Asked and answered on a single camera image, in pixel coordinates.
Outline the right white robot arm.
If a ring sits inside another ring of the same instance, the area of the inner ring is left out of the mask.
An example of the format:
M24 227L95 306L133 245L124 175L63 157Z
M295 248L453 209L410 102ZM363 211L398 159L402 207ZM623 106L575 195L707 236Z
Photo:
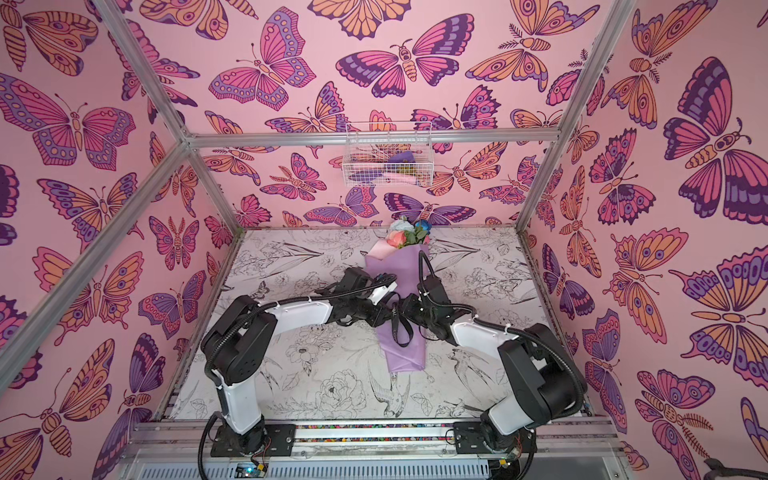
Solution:
M483 411L479 431L489 450L518 451L535 430L579 413L587 382L553 331L483 321L475 307L450 301L428 256L418 257L417 293L402 302L405 318L453 345L500 359L511 393Z

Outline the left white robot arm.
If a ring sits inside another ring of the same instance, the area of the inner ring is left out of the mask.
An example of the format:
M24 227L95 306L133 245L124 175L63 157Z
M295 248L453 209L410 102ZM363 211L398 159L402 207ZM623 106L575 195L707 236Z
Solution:
M266 420L258 406L255 376L275 335L303 327L364 321L376 327L391 318L387 302L397 288L397 276L372 277L358 267L313 295L259 302L236 297L205 334L203 371L215 387L222 422L216 446L246 456L266 446Z

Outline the blue fake flower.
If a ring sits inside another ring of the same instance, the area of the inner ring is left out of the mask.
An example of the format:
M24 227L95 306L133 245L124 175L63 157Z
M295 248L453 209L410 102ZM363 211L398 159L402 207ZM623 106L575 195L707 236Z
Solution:
M418 220L414 224L414 232L417 238L426 238L431 232L431 224L427 220Z

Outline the pink purple wrapping paper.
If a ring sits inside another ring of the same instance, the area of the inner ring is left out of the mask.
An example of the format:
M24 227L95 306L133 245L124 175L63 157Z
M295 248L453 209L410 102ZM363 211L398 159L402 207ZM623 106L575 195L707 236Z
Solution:
M396 248L381 239L365 256L365 271L371 277L396 276L396 288L386 299L385 314L391 316L376 326L379 345L392 374L422 371L426 364L426 340L419 332L415 316L422 252L427 254L428 247L418 244Z

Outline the black ribbon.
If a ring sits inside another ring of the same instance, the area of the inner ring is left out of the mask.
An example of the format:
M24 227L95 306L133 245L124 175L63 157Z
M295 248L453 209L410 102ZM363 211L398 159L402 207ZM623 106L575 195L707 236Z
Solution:
M400 348L406 348L415 336L413 313L419 305L419 298L415 294L404 297L398 292L392 292L389 295L388 305L391 313L392 339Z

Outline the pink fake rose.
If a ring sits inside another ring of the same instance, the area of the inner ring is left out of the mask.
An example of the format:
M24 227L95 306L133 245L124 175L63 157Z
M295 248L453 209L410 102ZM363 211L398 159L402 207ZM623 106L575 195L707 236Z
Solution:
M386 237L389 246L395 249L401 249L408 244L407 232L400 230L390 231Z

